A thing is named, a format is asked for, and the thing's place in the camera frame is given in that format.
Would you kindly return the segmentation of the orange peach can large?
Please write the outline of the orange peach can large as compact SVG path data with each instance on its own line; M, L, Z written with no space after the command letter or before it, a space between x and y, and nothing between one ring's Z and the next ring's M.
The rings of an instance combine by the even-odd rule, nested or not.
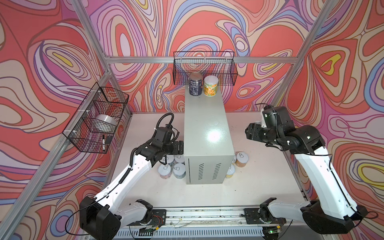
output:
M219 79L216 76L206 76L204 79L204 94L213 97L217 94Z

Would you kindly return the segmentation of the dark blue tomato can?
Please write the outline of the dark blue tomato can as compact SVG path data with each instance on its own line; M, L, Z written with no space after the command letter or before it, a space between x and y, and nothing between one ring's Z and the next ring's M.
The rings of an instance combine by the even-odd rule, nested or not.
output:
M203 92L203 75L193 72L189 75L189 93L192 96L200 96Z

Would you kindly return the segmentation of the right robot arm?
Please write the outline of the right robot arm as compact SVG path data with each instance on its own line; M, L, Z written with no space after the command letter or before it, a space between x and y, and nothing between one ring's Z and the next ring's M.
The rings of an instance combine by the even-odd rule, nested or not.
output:
M358 205L349 195L332 164L332 154L317 128L295 127L286 107L264 104L262 121L245 129L248 140L264 143L281 152L289 151L306 171L318 199L301 203L269 198L260 204L257 216L264 223L290 219L306 223L321 235L347 234L364 220L379 214Z

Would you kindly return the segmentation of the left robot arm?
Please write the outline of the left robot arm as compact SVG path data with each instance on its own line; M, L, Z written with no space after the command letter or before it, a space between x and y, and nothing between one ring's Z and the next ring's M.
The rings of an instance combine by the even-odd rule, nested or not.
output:
M161 116L152 137L131 151L124 170L93 198L85 197L81 201L82 230L96 240L112 240L120 228L130 224L150 224L153 218L163 223L153 215L153 206L145 200L136 200L125 208L121 204L133 186L156 164L170 168L167 157L183 153L184 142L178 141L180 132L172 125L174 117L173 113Z

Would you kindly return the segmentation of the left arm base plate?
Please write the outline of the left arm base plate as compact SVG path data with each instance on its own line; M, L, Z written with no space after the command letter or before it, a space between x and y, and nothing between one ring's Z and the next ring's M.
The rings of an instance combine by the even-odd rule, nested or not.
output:
M160 227L163 226L166 223L166 216L167 216L167 210L166 209L155 209L153 210L153 215L150 220L143 220L140 222L135 222L130 224L130 227L147 227L147 226L153 226L153 227Z

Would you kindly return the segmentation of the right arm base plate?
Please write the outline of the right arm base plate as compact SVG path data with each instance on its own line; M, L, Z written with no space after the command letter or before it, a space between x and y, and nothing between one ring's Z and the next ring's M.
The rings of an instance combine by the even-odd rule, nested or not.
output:
M244 209L244 214L242 215L247 224L277 224L284 225L287 221L284 218L275 218L265 208L246 208Z

